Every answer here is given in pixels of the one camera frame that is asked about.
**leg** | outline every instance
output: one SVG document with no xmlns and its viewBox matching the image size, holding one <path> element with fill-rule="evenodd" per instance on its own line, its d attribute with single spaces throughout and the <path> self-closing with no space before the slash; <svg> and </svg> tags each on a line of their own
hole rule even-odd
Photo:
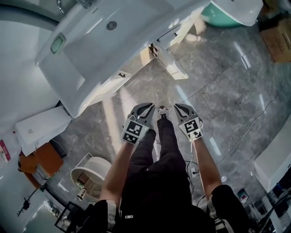
<svg viewBox="0 0 291 233">
<path fill-rule="evenodd" d="M 154 130 L 149 130 L 140 141 L 130 159 L 127 178 L 140 171 L 146 170 L 154 163 L 152 151 L 154 148 L 155 139 L 156 132 Z"/>
<path fill-rule="evenodd" d="M 158 120 L 158 129 L 161 142 L 160 159 L 151 166 L 150 170 L 180 172 L 187 177 L 186 163 L 179 151 L 172 122 L 162 118 Z"/>
</svg>

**red label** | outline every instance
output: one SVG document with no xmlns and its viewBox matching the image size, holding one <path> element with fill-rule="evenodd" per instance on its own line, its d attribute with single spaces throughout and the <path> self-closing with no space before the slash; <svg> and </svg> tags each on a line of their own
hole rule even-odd
<svg viewBox="0 0 291 233">
<path fill-rule="evenodd" d="M 11 159 L 11 156 L 10 156 L 10 154 L 9 154 L 9 152 L 8 152 L 3 140 L 0 140 L 0 147 L 2 148 L 2 150 L 3 150 L 4 154 L 5 154 L 6 158 L 4 158 L 4 159 L 9 161 Z"/>
</svg>

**washbasin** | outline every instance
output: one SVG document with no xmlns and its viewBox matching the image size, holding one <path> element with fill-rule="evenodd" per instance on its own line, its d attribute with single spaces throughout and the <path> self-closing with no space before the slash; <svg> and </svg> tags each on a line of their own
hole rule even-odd
<svg viewBox="0 0 291 233">
<path fill-rule="evenodd" d="M 213 26 L 252 26 L 263 6 L 262 0 L 211 0 L 202 14 L 202 19 Z"/>
<path fill-rule="evenodd" d="M 123 66 L 172 29 L 198 17 L 210 0 L 100 0 L 76 4 L 36 58 L 69 114 L 112 95 L 133 73 Z"/>
</svg>

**faucet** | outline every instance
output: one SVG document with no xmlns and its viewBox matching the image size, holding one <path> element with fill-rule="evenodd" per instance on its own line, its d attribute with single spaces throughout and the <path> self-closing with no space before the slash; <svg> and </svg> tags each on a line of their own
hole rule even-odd
<svg viewBox="0 0 291 233">
<path fill-rule="evenodd" d="M 56 4 L 57 4 L 60 12 L 63 14 L 64 13 L 64 7 L 62 5 L 62 1 L 61 0 L 56 0 Z"/>
<path fill-rule="evenodd" d="M 79 2 L 85 9 L 88 9 L 95 3 L 97 0 L 76 0 Z M 56 0 L 56 4 L 62 14 L 64 14 L 64 7 L 62 5 L 62 0 Z"/>
</svg>

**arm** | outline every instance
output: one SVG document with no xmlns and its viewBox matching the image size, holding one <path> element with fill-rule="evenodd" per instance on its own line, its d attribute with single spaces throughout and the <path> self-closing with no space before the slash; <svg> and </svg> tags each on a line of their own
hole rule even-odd
<svg viewBox="0 0 291 233">
<path fill-rule="evenodd" d="M 134 145 L 123 142 L 116 159 L 105 177 L 100 200 L 114 201 L 116 206 L 119 206 L 133 147 Z"/>
<path fill-rule="evenodd" d="M 212 191 L 216 187 L 222 185 L 221 177 L 202 138 L 194 140 L 193 144 L 196 152 L 204 193 L 208 200 Z"/>
</svg>

